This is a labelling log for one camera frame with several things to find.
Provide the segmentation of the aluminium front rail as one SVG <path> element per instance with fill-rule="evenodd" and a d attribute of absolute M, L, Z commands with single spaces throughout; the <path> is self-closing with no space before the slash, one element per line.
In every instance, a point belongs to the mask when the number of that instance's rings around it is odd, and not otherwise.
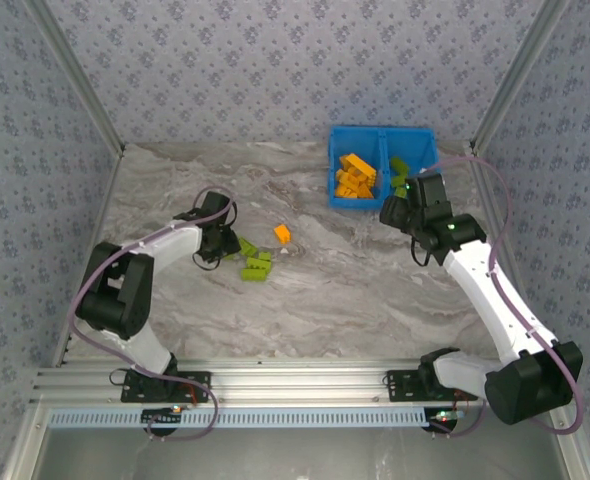
<path fill-rule="evenodd" d="M 184 360 L 182 371 L 208 371 L 220 403 L 235 407 L 375 406 L 387 404 L 384 375 L 414 370 L 417 359 L 215 359 Z M 109 381 L 121 364 L 108 359 L 70 360 L 40 369 L 29 401 L 51 406 L 103 406 L 120 402 L 121 388 Z"/>

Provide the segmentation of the aluminium table side rail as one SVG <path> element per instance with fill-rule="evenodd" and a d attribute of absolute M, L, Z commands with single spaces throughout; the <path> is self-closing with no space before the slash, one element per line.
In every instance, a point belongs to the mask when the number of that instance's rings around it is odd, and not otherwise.
<path fill-rule="evenodd" d="M 120 164 L 121 164 L 122 159 L 124 157 L 124 150 L 125 150 L 125 146 L 121 145 L 117 154 L 116 154 L 115 162 L 114 162 L 114 165 L 110 171 L 110 175 L 107 178 L 107 186 L 106 186 L 106 189 L 104 190 L 102 200 L 100 203 L 100 208 L 98 210 L 98 214 L 97 214 L 94 224 L 93 224 L 93 230 L 92 230 L 92 233 L 90 236 L 90 242 L 89 242 L 89 245 L 88 245 L 88 247 L 84 253 L 84 256 L 83 256 L 83 261 L 82 261 L 82 265 L 81 265 L 81 272 L 78 275 L 78 278 L 73 283 L 73 287 L 75 288 L 75 290 L 72 295 L 72 300 L 75 299 L 77 292 L 81 288 L 81 282 L 84 279 L 84 273 L 86 270 L 86 266 L 88 264 L 91 254 L 92 254 L 93 248 L 100 241 L 100 237 L 101 237 L 101 234 L 103 231 L 107 211 L 108 211 L 109 204 L 110 204 L 110 201 L 111 201 L 111 198 L 113 195 L 113 190 L 115 187 L 116 178 L 117 178 L 117 175 L 119 172 Z M 71 307 L 72 307 L 72 304 L 70 304 L 67 307 L 67 310 L 65 312 L 63 325 L 62 325 L 62 328 L 61 328 L 61 331 L 60 331 L 59 337 L 58 337 L 58 343 L 57 343 L 56 348 L 54 350 L 54 354 L 52 356 L 52 359 L 49 363 L 49 366 L 51 368 L 59 368 L 63 364 L 64 358 L 66 355 L 67 345 L 68 345 L 68 342 L 69 342 L 70 336 L 71 336 L 70 322 L 69 322 L 69 313 L 70 313 Z"/>
<path fill-rule="evenodd" d="M 500 265 L 500 260 L 510 253 L 505 245 L 513 214 L 509 188 L 489 161 L 474 156 L 467 160 L 478 182 L 491 239 L 464 249 L 460 263 L 467 277 L 461 286 L 489 331 L 501 361 L 508 363 L 522 352 L 543 351 L 554 335 L 530 310 L 519 287 L 511 283 L 515 278 L 514 262 L 509 262 L 508 273 Z"/>

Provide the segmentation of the small black controller board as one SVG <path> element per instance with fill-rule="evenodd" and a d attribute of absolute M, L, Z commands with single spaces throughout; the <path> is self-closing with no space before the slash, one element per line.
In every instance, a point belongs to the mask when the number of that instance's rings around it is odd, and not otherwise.
<path fill-rule="evenodd" d="M 441 408 L 426 408 L 424 412 L 428 422 L 425 430 L 436 434 L 452 433 L 455 430 L 458 421 L 465 416 L 463 411 Z"/>
<path fill-rule="evenodd" d="M 175 428 L 181 423 L 182 412 L 173 408 L 143 409 L 140 424 L 150 428 Z"/>

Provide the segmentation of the aluminium corner post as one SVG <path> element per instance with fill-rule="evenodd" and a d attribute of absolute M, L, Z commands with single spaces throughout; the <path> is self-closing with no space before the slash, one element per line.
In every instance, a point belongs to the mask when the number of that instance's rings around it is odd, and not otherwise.
<path fill-rule="evenodd" d="M 543 0 L 471 139 L 474 154 L 482 154 L 488 147 L 570 2 Z"/>
<path fill-rule="evenodd" d="M 75 55 L 65 32 L 60 27 L 46 0 L 22 0 L 45 42 L 64 71 L 81 104 L 91 117 L 95 127 L 109 150 L 120 159 L 124 143 L 91 85 L 80 61 Z"/>

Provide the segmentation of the grey metal panel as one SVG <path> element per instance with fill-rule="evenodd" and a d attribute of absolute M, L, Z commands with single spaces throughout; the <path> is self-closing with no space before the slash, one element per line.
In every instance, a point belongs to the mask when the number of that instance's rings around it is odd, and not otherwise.
<path fill-rule="evenodd" d="M 195 442 L 140 430 L 52 430 L 32 480 L 570 480 L 554 439 L 488 420 L 461 439 L 421 429 L 223 429 Z"/>

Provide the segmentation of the aluminium lower frame post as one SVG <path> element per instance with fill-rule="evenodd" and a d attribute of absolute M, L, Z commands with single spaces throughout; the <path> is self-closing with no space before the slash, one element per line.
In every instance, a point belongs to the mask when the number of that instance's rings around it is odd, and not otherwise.
<path fill-rule="evenodd" d="M 50 408 L 31 403 L 13 443 L 1 480 L 31 480 L 48 430 Z"/>
<path fill-rule="evenodd" d="M 575 402 L 557 408 L 549 415 L 555 429 L 570 427 L 575 420 Z M 590 480 L 590 442 L 584 427 L 573 434 L 558 436 L 557 442 L 569 480 Z"/>

